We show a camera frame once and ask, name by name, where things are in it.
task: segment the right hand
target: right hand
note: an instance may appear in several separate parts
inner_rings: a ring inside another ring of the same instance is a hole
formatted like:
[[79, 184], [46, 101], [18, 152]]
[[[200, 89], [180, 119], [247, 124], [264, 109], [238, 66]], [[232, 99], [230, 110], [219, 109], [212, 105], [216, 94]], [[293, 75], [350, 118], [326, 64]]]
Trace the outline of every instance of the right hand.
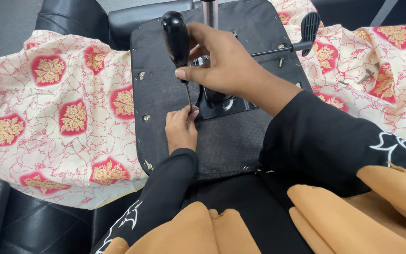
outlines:
[[175, 71], [178, 78], [243, 97], [254, 84], [272, 75], [247, 53], [231, 32], [196, 22], [187, 25], [187, 29], [191, 48], [189, 61], [203, 55], [210, 55], [211, 60], [199, 67], [178, 68]]

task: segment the screwdriver shaft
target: screwdriver shaft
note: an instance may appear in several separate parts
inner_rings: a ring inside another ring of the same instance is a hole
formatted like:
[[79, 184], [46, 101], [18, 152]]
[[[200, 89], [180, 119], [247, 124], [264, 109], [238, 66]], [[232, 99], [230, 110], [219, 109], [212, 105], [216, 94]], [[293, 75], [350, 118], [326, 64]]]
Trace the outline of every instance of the screwdriver shaft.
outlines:
[[190, 92], [189, 92], [189, 83], [186, 82], [184, 83], [186, 86], [186, 94], [187, 94], [187, 100], [189, 101], [189, 106], [190, 106], [190, 113], [194, 111], [194, 107], [192, 107], [192, 100], [190, 99]]

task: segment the metal rod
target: metal rod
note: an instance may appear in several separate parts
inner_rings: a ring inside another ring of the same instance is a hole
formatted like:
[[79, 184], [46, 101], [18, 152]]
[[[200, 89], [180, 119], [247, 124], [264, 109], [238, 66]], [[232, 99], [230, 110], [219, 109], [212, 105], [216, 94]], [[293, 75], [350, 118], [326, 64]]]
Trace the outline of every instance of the metal rod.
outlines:
[[262, 55], [267, 55], [267, 54], [272, 54], [272, 53], [277, 53], [277, 52], [282, 52], [282, 51], [287, 51], [287, 50], [292, 50], [292, 47], [284, 47], [284, 48], [264, 51], [264, 52], [260, 52], [260, 53], [251, 54], [250, 56], [262, 56]]
[[204, 23], [214, 29], [219, 29], [219, 1], [202, 1]]
[[194, 111], [194, 107], [192, 106], [192, 100], [190, 99], [190, 92], [189, 92], [189, 82], [184, 83], [186, 86], [186, 94], [187, 94], [187, 100], [189, 101], [189, 106], [190, 106], [190, 113]]

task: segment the black sleeve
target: black sleeve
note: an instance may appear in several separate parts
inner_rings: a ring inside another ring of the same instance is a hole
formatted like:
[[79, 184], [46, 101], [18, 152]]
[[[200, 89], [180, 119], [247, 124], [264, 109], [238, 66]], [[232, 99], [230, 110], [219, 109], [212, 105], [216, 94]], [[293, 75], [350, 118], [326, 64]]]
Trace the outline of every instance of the black sleeve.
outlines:
[[132, 246], [155, 227], [171, 221], [181, 210], [187, 188], [198, 177], [198, 159], [194, 151], [176, 149], [154, 167], [139, 199], [118, 219], [91, 253], [101, 254], [115, 237]]
[[266, 170], [300, 171], [346, 196], [369, 191], [356, 177], [360, 168], [388, 161], [406, 168], [405, 139], [306, 91], [271, 121], [260, 155]]

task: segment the left hand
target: left hand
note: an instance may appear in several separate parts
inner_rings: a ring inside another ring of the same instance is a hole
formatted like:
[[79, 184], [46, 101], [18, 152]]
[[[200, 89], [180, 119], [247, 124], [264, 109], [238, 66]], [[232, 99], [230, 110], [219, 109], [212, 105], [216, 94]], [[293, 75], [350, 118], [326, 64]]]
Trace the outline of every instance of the left hand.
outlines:
[[190, 113], [190, 106], [182, 110], [167, 113], [166, 136], [169, 144], [169, 154], [178, 148], [197, 148], [197, 129], [194, 120], [199, 114], [198, 107], [193, 105], [194, 112]]

